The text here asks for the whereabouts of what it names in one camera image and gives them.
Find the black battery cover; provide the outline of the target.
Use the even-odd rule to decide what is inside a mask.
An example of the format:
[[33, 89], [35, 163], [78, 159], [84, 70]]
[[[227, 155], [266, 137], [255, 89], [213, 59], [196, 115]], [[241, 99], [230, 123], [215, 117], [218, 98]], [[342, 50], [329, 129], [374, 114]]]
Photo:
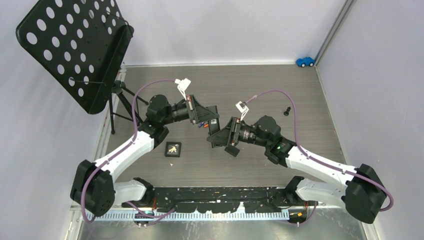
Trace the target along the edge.
[[240, 150], [232, 145], [228, 145], [224, 148], [224, 150], [229, 153], [230, 155], [232, 155], [233, 157], [236, 157]]

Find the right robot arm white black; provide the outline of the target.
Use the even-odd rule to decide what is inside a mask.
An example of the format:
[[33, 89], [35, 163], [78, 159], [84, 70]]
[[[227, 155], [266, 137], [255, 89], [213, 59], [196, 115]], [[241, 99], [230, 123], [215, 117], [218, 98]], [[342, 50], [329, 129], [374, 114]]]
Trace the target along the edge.
[[295, 176], [285, 187], [291, 205], [302, 201], [322, 202], [346, 210], [352, 217], [372, 224], [379, 212], [389, 210], [393, 196], [369, 165], [354, 167], [329, 160], [305, 150], [281, 135], [281, 127], [271, 116], [263, 116], [252, 125], [232, 117], [228, 124], [207, 137], [207, 141], [238, 155], [237, 144], [244, 142], [264, 147], [264, 155], [275, 165], [305, 172], [320, 181]]

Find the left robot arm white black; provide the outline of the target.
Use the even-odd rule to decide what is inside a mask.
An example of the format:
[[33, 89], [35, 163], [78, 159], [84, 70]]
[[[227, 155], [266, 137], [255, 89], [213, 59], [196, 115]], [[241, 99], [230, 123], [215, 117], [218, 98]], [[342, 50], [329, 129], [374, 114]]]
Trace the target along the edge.
[[141, 207], [153, 202], [152, 186], [141, 178], [117, 182], [117, 178], [136, 160], [158, 147], [169, 133], [168, 124], [189, 120], [199, 124], [219, 118], [214, 106], [203, 106], [194, 95], [171, 105], [166, 96], [150, 99], [146, 119], [126, 142], [109, 154], [77, 167], [70, 198], [96, 217], [103, 216], [114, 205], [135, 201]]

